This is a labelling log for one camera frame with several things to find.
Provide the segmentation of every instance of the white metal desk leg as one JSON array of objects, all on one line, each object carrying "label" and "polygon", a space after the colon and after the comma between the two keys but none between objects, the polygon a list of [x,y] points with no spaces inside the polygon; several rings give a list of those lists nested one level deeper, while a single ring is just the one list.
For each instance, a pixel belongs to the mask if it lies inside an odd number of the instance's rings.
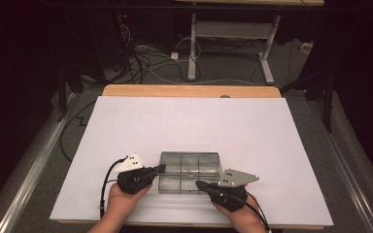
[{"label": "white metal desk leg", "polygon": [[269,30],[268,39],[266,41],[266,48],[265,52],[260,52],[258,54],[259,62],[261,63],[262,71],[264,73],[265,80],[268,84],[274,83],[274,78],[272,77],[271,69],[268,65],[268,54],[271,50],[272,43],[274,42],[275,33],[277,32],[278,23],[280,22],[281,16],[275,16],[274,22],[271,25],[271,29]]},{"label": "white metal desk leg", "polygon": [[192,22],[190,27],[190,54],[189,54],[189,64],[187,68],[187,79],[189,81],[195,80],[195,62],[196,62],[196,53],[195,53],[195,37],[196,37],[196,14],[192,14]]}]

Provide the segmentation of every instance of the table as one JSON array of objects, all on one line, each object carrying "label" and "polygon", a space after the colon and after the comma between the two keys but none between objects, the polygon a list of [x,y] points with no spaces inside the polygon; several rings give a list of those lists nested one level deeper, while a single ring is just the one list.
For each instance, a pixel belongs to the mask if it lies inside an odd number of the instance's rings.
[{"label": "table", "polygon": [[[323,0],[177,0],[191,2],[194,5],[200,3],[215,4],[252,4],[252,5],[275,5],[275,6],[301,6],[313,7],[322,6]],[[274,78],[267,61],[278,23],[281,16],[275,16],[272,23],[248,23],[248,22],[225,22],[225,21],[197,21],[196,14],[192,14],[190,54],[188,61],[188,75],[190,81],[195,80],[196,51],[195,39],[199,37],[223,37],[223,38],[244,38],[244,39],[266,39],[264,52],[258,54],[259,62],[268,84],[274,83]]]},{"label": "table", "polygon": [[[230,98],[219,98],[226,95]],[[109,166],[131,152],[145,166],[156,166],[165,150],[215,151],[222,168],[260,176],[247,190],[257,197],[272,228],[333,224],[287,102],[273,86],[108,85],[51,219],[98,220]],[[157,182],[126,224],[230,227],[206,194],[159,194]]]}]

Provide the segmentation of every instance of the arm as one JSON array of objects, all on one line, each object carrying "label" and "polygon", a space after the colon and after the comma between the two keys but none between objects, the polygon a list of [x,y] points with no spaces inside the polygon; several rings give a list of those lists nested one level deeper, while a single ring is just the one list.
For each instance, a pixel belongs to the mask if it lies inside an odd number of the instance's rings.
[{"label": "arm", "polygon": [[[258,209],[258,205],[255,200],[250,196],[247,197],[247,202]],[[265,228],[262,225],[261,220],[258,216],[247,206],[244,206],[241,210],[231,213],[226,208],[212,203],[221,213],[229,218],[232,226],[240,233],[265,233]]]},{"label": "arm", "polygon": [[88,233],[116,233],[120,230],[126,218],[135,210],[138,201],[151,189],[151,185],[142,189],[134,195],[123,193],[119,186],[114,183],[111,186],[108,206],[105,215],[100,219]]}]

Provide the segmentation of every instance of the clear plastic box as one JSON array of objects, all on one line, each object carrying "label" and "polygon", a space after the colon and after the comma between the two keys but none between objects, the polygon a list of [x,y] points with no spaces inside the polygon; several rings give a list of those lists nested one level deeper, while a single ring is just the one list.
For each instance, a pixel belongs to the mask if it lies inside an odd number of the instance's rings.
[{"label": "clear plastic box", "polygon": [[216,152],[164,151],[159,164],[166,165],[159,174],[160,194],[199,194],[196,181],[216,183],[222,172]]}]

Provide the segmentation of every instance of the white board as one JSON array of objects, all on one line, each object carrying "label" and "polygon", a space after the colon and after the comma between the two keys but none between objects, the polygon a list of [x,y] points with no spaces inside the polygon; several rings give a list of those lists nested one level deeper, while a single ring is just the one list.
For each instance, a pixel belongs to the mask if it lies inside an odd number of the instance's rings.
[{"label": "white board", "polygon": [[[112,163],[137,152],[153,167],[162,151],[218,152],[223,169],[259,176],[247,191],[270,225],[333,224],[286,100],[269,98],[99,97],[51,219],[98,220]],[[229,225],[207,195],[159,194],[157,183],[128,223]]]}]

